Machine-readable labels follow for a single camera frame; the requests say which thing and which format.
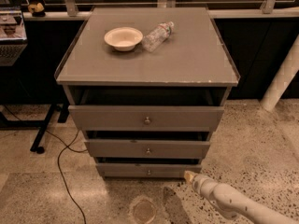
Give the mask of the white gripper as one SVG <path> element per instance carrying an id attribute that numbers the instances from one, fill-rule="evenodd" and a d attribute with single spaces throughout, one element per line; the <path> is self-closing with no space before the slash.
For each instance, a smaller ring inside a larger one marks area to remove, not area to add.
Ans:
<path id="1" fill-rule="evenodd" d="M 214 200 L 214 188 L 218 185 L 218 182 L 214 179 L 206 176 L 196 174 L 193 171 L 185 171 L 184 179 L 187 184 L 192 183 L 192 188 L 200 196 L 207 200 Z"/>

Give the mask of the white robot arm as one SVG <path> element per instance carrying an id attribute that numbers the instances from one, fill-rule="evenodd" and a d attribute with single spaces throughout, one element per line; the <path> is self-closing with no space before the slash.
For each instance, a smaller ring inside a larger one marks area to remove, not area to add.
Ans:
<path id="1" fill-rule="evenodd" d="M 184 178 L 192 189 L 225 218 L 236 219 L 238 215 L 254 224 L 299 224 L 262 204 L 254 202 L 232 186 L 192 171 L 185 171 Z"/>

